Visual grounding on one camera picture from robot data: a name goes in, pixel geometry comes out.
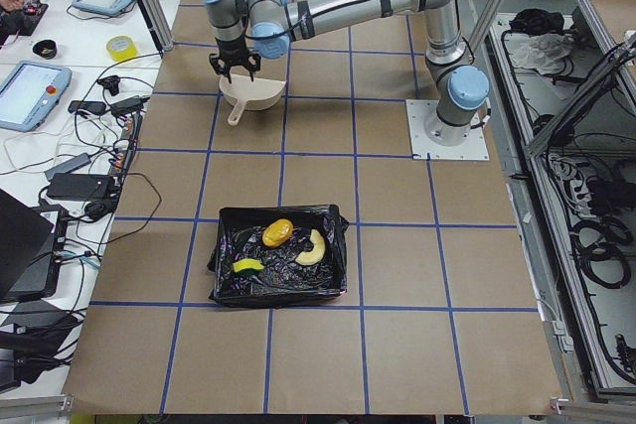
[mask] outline food item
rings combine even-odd
[[[276,222],[271,223],[265,229],[265,232],[262,233],[262,243],[269,248],[278,247],[289,240],[293,230],[294,225],[290,220],[280,218]]]
[[[253,275],[264,269],[265,267],[260,263],[260,260],[256,260],[255,258],[243,258],[232,264],[232,271],[234,273],[245,275]]]
[[[308,252],[300,252],[298,254],[296,263],[299,265],[315,265],[325,256],[325,239],[315,228],[311,229],[309,241],[314,245],[314,248]]]

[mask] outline white mounting plate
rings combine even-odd
[[[453,147],[442,146],[428,138],[424,131],[424,120],[430,114],[435,114],[437,103],[437,100],[427,99],[408,99],[406,101],[410,150],[413,159],[488,161],[490,157],[481,128],[471,129],[465,141]],[[475,114],[471,124],[478,124],[479,121],[479,116]]]

